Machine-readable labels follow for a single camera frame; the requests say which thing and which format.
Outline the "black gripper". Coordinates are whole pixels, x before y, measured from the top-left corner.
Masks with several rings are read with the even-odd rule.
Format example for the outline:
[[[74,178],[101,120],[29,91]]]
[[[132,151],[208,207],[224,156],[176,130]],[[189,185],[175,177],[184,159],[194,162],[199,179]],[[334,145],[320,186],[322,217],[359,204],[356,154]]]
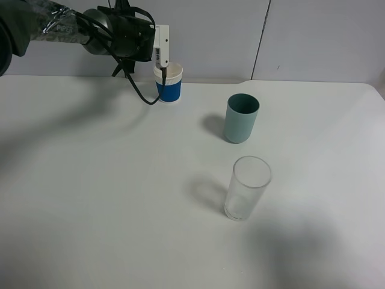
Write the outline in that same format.
[[[148,62],[152,58],[155,26],[148,20],[132,16],[110,16],[112,51],[118,57]]]

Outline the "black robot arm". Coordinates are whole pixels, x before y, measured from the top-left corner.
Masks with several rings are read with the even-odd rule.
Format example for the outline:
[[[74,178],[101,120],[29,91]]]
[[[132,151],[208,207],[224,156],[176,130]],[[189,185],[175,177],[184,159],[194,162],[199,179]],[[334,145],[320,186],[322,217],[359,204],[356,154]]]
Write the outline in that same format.
[[[1,73],[31,41],[81,44],[93,55],[110,55],[117,69],[151,60],[156,28],[145,10],[117,1],[80,13],[54,1],[1,1]]]

